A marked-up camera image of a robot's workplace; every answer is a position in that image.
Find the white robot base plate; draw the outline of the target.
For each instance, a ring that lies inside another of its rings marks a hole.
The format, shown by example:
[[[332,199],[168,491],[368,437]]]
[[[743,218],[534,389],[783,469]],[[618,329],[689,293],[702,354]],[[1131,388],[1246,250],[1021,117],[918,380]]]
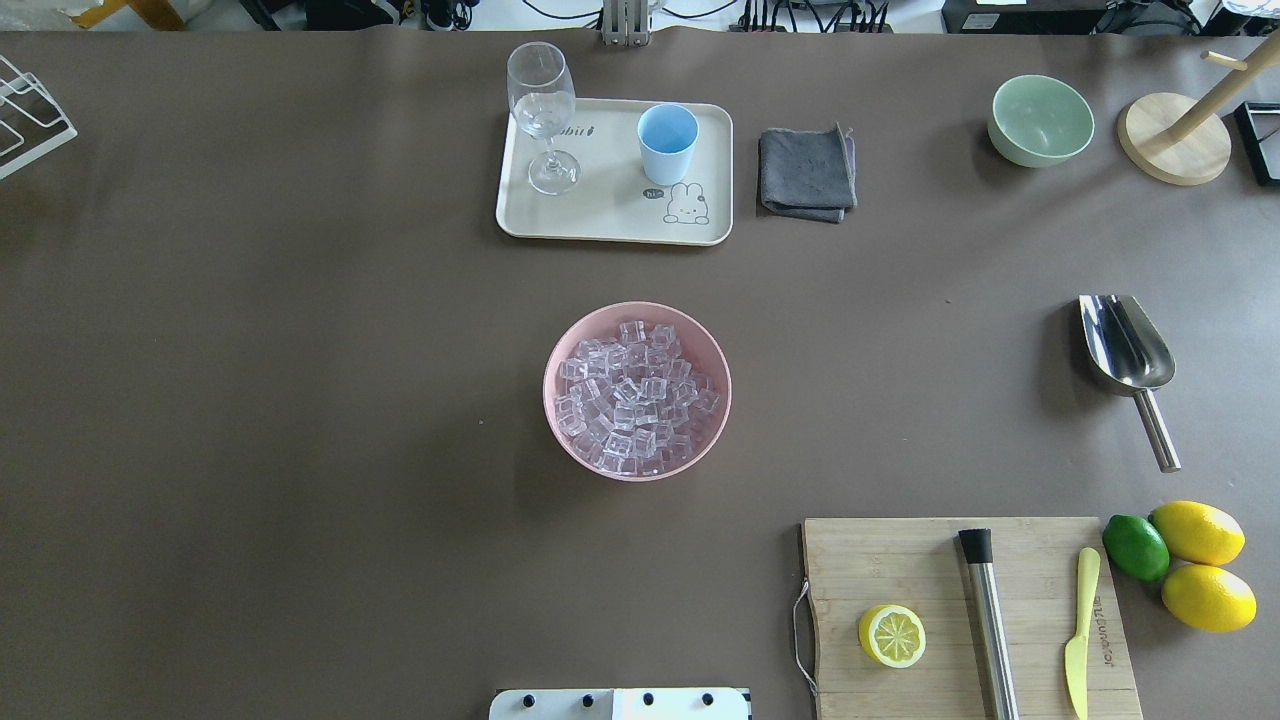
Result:
[[[750,719],[750,692],[732,687],[508,689],[489,719]]]

